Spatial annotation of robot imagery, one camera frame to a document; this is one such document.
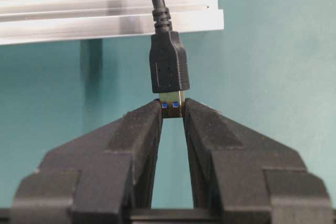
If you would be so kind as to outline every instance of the teal background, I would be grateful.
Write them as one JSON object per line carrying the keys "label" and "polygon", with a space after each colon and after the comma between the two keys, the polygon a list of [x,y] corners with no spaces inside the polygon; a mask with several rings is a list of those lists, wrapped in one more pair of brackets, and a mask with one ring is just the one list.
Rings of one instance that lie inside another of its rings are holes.
{"label": "teal background", "polygon": [[[219,5],[224,31],[182,35],[186,95],[297,149],[336,202],[336,0]],[[149,36],[0,46],[0,207],[47,150],[156,98],[149,48]],[[164,121],[153,206],[192,207],[179,119]]]}

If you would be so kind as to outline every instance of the usb 3.0 connector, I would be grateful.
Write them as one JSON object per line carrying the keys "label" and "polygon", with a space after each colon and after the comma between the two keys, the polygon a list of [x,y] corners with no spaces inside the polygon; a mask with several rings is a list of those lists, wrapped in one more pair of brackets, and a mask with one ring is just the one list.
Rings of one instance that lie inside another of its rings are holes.
{"label": "usb 3.0 connector", "polygon": [[181,118],[184,115],[184,91],[160,93],[163,118]]}

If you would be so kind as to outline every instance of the usb connector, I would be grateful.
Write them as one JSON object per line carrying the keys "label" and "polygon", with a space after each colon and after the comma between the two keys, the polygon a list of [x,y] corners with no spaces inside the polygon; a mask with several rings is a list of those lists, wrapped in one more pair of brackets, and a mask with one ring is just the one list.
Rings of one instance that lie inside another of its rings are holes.
{"label": "usb connector", "polygon": [[163,118],[181,118],[184,116],[184,91],[160,93]]}

